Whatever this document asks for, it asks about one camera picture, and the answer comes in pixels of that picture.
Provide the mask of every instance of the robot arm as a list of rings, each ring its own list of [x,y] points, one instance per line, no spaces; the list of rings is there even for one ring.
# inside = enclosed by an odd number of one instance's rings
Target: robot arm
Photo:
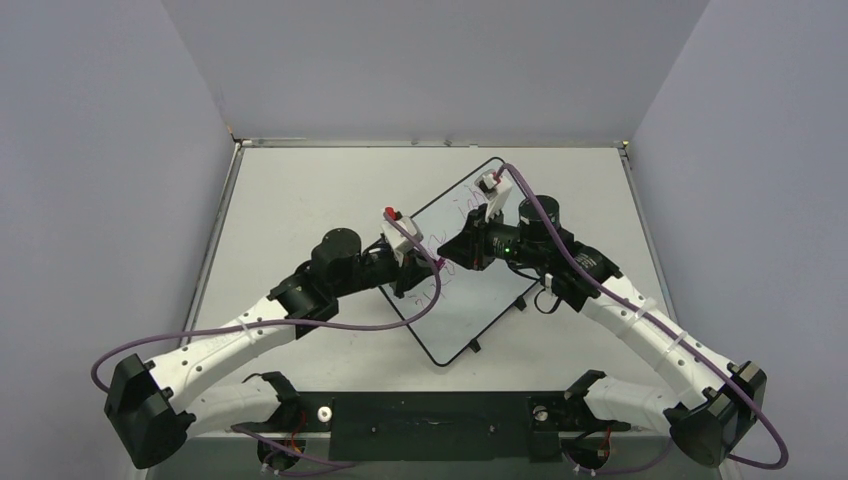
[[[387,213],[413,238],[423,237],[410,218],[391,209]],[[309,261],[223,325],[239,330],[196,340],[146,362],[138,355],[121,360],[109,385],[105,413],[136,468],[160,463],[202,433],[245,422],[274,423],[291,413],[290,400],[297,393],[278,372],[210,388],[253,358],[315,328],[260,327],[263,320],[327,321],[338,313],[340,297],[385,284],[403,297],[432,275],[412,242],[387,221],[384,224],[382,239],[364,252],[352,230],[328,232]]]
[[[490,202],[504,204],[509,194],[508,179],[500,177],[496,191],[494,172],[478,179],[478,187]],[[653,388],[633,385],[590,371],[566,392],[569,402],[579,403],[600,420],[617,420],[657,431],[669,431],[678,447],[695,461],[718,466],[756,422],[756,417],[724,381],[679,343],[694,345],[712,363],[762,405],[766,376],[755,364],[735,365],[696,341],[672,322],[656,303],[645,298],[622,274],[618,266],[598,250],[574,239],[559,222],[559,204],[551,197],[537,199],[556,227],[560,239],[581,268],[601,285],[639,307],[632,312],[582,278],[559,253],[541,217],[524,200],[518,209],[519,224],[503,224],[503,213],[481,205],[469,212],[465,226],[438,253],[469,270],[483,270],[497,259],[511,269],[533,268],[541,283],[560,302],[600,323],[668,384]],[[670,338],[645,320],[651,313],[674,333]]]

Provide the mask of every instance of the screw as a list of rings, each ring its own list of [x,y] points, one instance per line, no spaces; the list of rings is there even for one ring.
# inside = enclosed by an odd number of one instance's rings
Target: screw
[[[548,419],[548,409],[543,405],[533,408],[533,418],[535,418],[538,422],[544,422]]]
[[[329,422],[331,418],[333,418],[333,411],[330,410],[330,407],[321,407],[318,409],[318,420],[322,423]]]

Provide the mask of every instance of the white wall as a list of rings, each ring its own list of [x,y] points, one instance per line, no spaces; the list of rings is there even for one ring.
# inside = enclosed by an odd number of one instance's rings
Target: white wall
[[[708,0],[163,0],[236,137],[632,137]]]
[[[182,325],[232,142],[156,0],[3,2],[0,65],[0,476],[120,478],[88,368]]]
[[[789,466],[845,478],[848,2],[713,0],[632,142],[683,326],[769,375]],[[759,428],[742,454],[775,460]]]

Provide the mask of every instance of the table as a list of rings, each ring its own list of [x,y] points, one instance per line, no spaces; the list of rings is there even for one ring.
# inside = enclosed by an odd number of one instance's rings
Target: table
[[[618,151],[614,148],[246,148],[194,328],[236,317],[308,259],[328,230],[363,241],[381,211],[414,211],[492,156],[515,164],[538,194],[556,197],[563,226],[616,262],[664,307],[660,283]],[[334,319],[390,323],[376,290],[340,301]],[[507,391],[565,389],[586,370],[650,385],[662,380],[610,332],[562,306],[545,316],[510,311],[463,352],[435,366],[407,329],[316,330],[244,365],[225,382],[279,370],[303,391]]]

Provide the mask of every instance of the purple cable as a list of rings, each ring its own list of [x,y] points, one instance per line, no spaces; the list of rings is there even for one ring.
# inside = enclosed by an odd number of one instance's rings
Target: purple cable
[[[275,452],[271,452],[270,454],[268,454],[268,456],[265,457],[264,463],[267,463],[269,457],[272,454],[277,453],[277,452],[283,452],[283,453],[286,453],[286,454],[293,456],[293,457],[299,457],[302,460],[309,460],[310,462],[320,463],[321,465],[326,465],[326,466],[330,467],[330,468],[327,468],[327,469],[324,469],[324,470],[318,470],[318,471],[315,471],[315,472],[286,472],[286,471],[280,471],[279,474],[281,476],[284,476],[284,477],[314,477],[316,475],[323,475],[325,473],[335,472],[337,470],[350,468],[350,467],[353,467],[353,466],[356,465],[355,463],[352,463],[352,462],[334,462],[332,460],[324,460],[323,458],[315,457],[315,456],[312,456],[312,455],[309,455],[309,454],[306,454],[306,453],[298,453],[298,452],[286,447],[282,443],[275,442],[275,441],[271,440],[270,438],[265,438],[262,435],[259,435],[258,433],[251,432],[250,430],[248,430],[244,427],[240,427],[238,425],[233,425],[232,427],[230,427],[230,429],[232,431],[236,432],[236,433],[241,433],[243,435],[247,435],[248,437],[253,438],[254,440],[258,440],[258,441],[264,443],[265,445],[268,445],[269,447],[275,449],[276,450]]]
[[[425,249],[424,246],[421,245],[421,243],[418,240],[415,239],[415,237],[410,235],[409,232],[407,232],[405,228],[401,227],[387,213],[383,213],[383,218],[385,218],[392,227],[394,227],[397,231],[399,231],[401,233],[401,235],[406,237],[406,239],[409,240],[412,243],[412,245],[415,247],[415,249],[418,250],[421,253],[422,256],[424,256],[424,259],[427,261],[427,265],[430,266],[430,270],[433,271],[433,275],[436,277],[435,278],[436,291],[433,293],[433,299],[430,300],[430,302],[427,304],[426,307],[424,307],[423,310],[421,310],[420,312],[416,313],[415,315],[409,317],[406,320],[401,320],[399,322],[389,323],[389,324],[386,324],[386,325],[348,325],[348,324],[345,324],[345,323],[322,322],[320,320],[304,320],[304,319],[288,318],[288,319],[281,319],[281,320],[268,320],[268,321],[264,321],[262,323],[246,324],[246,325],[244,325],[244,327],[247,327],[247,328],[263,328],[263,327],[267,328],[267,327],[274,327],[274,326],[277,326],[277,325],[306,325],[306,326],[310,326],[310,327],[335,328],[337,330],[354,330],[354,331],[357,331],[357,332],[379,332],[379,331],[382,331],[382,330],[391,330],[393,328],[405,327],[405,326],[409,325],[410,323],[413,323],[415,321],[420,320],[421,317],[430,313],[430,311],[433,310],[433,307],[436,306],[436,301],[439,299],[439,295],[442,292],[442,279],[439,276],[439,267],[436,265],[436,262],[427,253],[427,249]],[[225,333],[233,333],[233,332],[241,332],[241,331],[244,331],[244,328],[242,327],[242,325],[238,325],[238,326],[235,326],[235,327],[212,328],[212,329],[207,329],[207,330],[195,330],[195,331],[192,331],[192,332],[163,333],[161,335],[153,335],[153,336],[150,336],[150,337],[145,337],[145,338],[140,338],[138,340],[133,340],[132,342],[125,343],[125,344],[123,344],[119,347],[115,347],[112,350],[109,350],[108,352],[103,354],[103,356],[98,358],[97,361],[94,362],[94,365],[91,366],[91,381],[94,382],[94,385],[96,385],[97,388],[108,393],[109,387],[106,386],[106,384],[102,380],[100,380],[100,375],[98,375],[98,370],[100,369],[100,366],[103,365],[103,363],[106,362],[106,360],[109,360],[110,358],[114,357],[115,355],[117,355],[117,354],[119,354],[123,351],[129,350],[131,348],[135,348],[135,347],[138,347],[138,346],[141,346],[141,345],[146,345],[148,343],[161,342],[161,341],[164,341],[164,340],[173,340],[173,339],[176,339],[176,338],[208,337],[208,336],[213,336],[213,335],[223,335]]]
[[[665,460],[665,457],[667,457],[668,454],[671,453],[671,446],[673,444],[674,444],[674,441],[671,438],[669,438],[668,442],[666,442],[666,444],[665,444],[665,448],[663,448],[663,451],[660,452],[660,454],[657,455],[657,457],[655,459],[651,460],[650,462],[648,462],[644,465],[640,465],[638,467],[616,468],[616,469],[613,469],[613,470],[594,470],[595,475],[627,475],[627,474],[630,474],[630,473],[644,472],[645,470],[649,470],[651,468],[654,468],[655,466],[657,466],[657,464],[659,464],[660,462]],[[568,461],[571,462],[572,464],[580,467],[581,472],[588,473],[588,474],[592,473],[593,469],[586,468],[586,467],[578,464],[577,462],[574,461],[574,459],[572,459],[568,455],[568,453],[565,454],[565,458],[567,458]]]
[[[542,207],[542,204],[539,203],[539,200],[536,198],[536,194],[533,193],[533,190],[530,188],[530,185],[527,184],[527,181],[524,180],[524,177],[521,176],[521,173],[518,171],[518,169],[516,169],[514,166],[512,166],[508,163],[504,163],[498,169],[497,175],[498,176],[501,175],[501,173],[503,173],[504,170],[508,170],[509,173],[512,174],[513,179],[515,179],[516,183],[518,183],[518,186],[521,189],[521,191],[524,192],[524,195],[527,197],[528,200],[530,200],[530,203],[533,204],[533,208],[536,209],[536,212],[539,214],[539,218],[541,218],[542,223],[545,224],[545,228],[548,230],[548,233],[551,235],[551,238],[553,239],[554,243],[556,244],[557,248],[559,249],[559,252],[565,258],[565,260],[568,262],[568,264],[571,266],[571,268],[573,268],[574,271],[576,271],[584,280],[589,282],[590,285],[592,285],[594,288],[598,289],[599,291],[603,292],[608,297],[612,298],[616,302],[620,303],[621,305],[629,308],[630,310],[632,310],[634,312],[638,311],[639,307],[637,307],[636,305],[633,305],[627,299],[620,297],[615,292],[604,287],[597,280],[592,278],[591,275],[589,275],[588,273],[586,273],[583,270],[583,268],[580,266],[579,263],[577,263],[576,260],[574,260],[574,257],[568,251],[568,248],[566,248],[565,244],[562,242],[562,239],[557,234],[556,227],[554,227],[554,224],[551,223],[550,219],[548,219],[548,216],[545,213],[544,207]],[[654,326],[659,328],[663,333],[668,335],[670,338],[676,338],[677,337],[677,335],[675,335],[675,333],[670,328],[668,328],[665,324],[660,322],[655,316],[651,315],[650,313],[645,313],[644,318],[647,318],[651,323],[654,324]],[[698,361],[700,361],[701,363],[706,365],[707,368],[709,368],[713,373],[715,373],[728,387],[730,387],[731,390],[733,390],[734,393],[739,395],[739,398],[741,398],[742,401],[745,402],[745,405],[747,405],[748,408],[750,408],[751,411],[754,412],[754,415],[756,415],[757,418],[760,419],[760,421],[763,423],[763,426],[766,427],[766,430],[768,430],[768,432],[771,434],[772,438],[774,438],[775,443],[777,443],[777,448],[780,450],[780,459],[778,459],[778,461],[775,462],[775,463],[758,462],[756,460],[750,460],[750,459],[747,459],[747,458],[738,457],[738,456],[733,455],[733,454],[728,455],[727,458],[729,458],[731,460],[736,460],[737,462],[743,463],[745,465],[749,465],[749,466],[756,467],[756,468],[761,468],[761,469],[764,469],[764,470],[779,470],[779,469],[785,467],[786,464],[789,462],[789,450],[786,447],[786,442],[780,436],[780,433],[777,432],[777,428],[775,428],[775,426],[771,423],[771,421],[769,421],[769,419],[765,416],[762,409],[754,402],[754,400],[751,399],[750,396],[748,396],[747,393],[745,393],[744,390],[742,390],[742,388],[739,385],[734,383],[724,372],[722,372],[722,370],[719,367],[717,367],[713,362],[711,362],[710,359],[708,359],[706,356],[701,354],[701,352],[699,352],[695,347],[693,347],[692,345],[690,345],[686,341],[681,341],[680,346],[682,346],[687,352],[691,353],[695,358],[698,359]]]

